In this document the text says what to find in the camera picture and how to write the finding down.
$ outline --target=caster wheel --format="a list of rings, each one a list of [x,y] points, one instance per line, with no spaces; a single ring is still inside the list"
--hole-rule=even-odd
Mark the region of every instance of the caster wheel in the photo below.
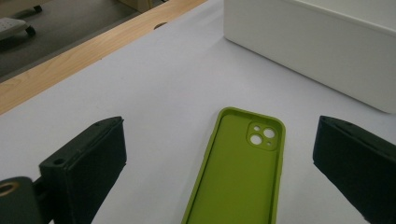
[[[42,12],[43,11],[43,8],[41,7],[41,6],[36,6],[36,7],[33,7],[34,9],[35,9],[35,12]]]
[[[29,35],[29,36],[34,36],[35,35],[35,28],[33,28],[32,26],[29,26],[28,28],[26,28],[26,33]]]

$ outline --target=phone case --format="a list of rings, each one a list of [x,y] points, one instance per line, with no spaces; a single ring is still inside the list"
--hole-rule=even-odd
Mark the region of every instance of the phone case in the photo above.
[[[278,119],[221,110],[182,224],[275,224],[284,140]]]

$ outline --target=white tabletop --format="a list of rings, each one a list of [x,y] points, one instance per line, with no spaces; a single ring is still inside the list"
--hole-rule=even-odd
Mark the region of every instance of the white tabletop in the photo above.
[[[127,165],[93,223],[180,223],[217,114],[231,105],[286,126],[277,223],[367,223],[313,164],[318,117],[396,144],[396,116],[224,39],[222,17],[222,1],[209,0],[0,116],[0,179],[37,179],[51,153],[121,115]]]

